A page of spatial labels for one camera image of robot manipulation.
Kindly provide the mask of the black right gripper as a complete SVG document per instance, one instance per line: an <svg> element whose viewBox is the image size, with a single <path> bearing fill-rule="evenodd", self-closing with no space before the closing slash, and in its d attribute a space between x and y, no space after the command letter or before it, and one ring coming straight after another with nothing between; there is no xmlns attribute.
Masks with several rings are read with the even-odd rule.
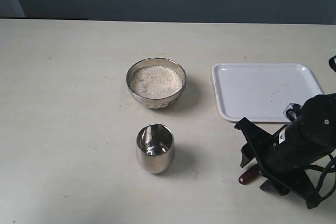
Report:
<svg viewBox="0 0 336 224"><path fill-rule="evenodd" d="M260 189L285 196L293 192L307 208L329 198L319 194L328 173L335 173L335 94L320 94L304 105L291 104L286 111L289 124L270 134L242 118L235 125L247 143L241 148L240 167L256 159L266 178Z"/></svg>

